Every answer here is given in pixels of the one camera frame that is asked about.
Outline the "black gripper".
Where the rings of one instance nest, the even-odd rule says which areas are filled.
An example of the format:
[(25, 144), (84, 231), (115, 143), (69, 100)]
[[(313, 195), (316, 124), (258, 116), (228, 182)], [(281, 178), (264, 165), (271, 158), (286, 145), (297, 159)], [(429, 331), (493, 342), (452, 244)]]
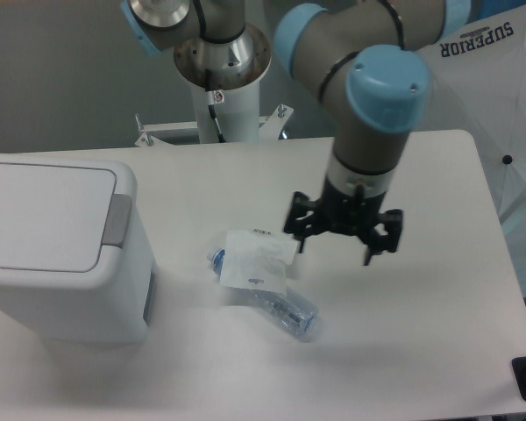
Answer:
[(348, 196), (325, 179), (321, 196), (313, 201), (296, 191), (283, 227), (298, 242), (302, 253), (305, 240), (322, 232), (333, 232), (358, 237), (366, 245), (363, 265), (384, 252), (396, 253), (403, 229), (403, 210), (393, 209), (379, 213), (386, 192), (364, 197), (361, 192)]

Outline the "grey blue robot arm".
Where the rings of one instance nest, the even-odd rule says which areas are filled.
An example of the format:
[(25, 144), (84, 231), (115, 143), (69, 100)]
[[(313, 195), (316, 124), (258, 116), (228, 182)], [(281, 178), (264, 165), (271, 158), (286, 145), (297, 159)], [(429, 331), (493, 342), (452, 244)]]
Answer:
[(295, 192), (284, 232), (298, 241), (333, 232), (360, 239), (366, 258), (397, 250), (399, 209), (382, 210), (409, 134), (420, 121), (430, 72), (418, 50), (473, 19), (470, 1), (361, 1), (332, 13), (299, 4), (272, 40), (245, 18), (242, 1), (123, 1), (135, 39), (150, 54), (172, 51), (198, 93), (200, 140), (253, 139), (259, 102), (234, 93), (276, 58), (337, 121), (321, 196)]

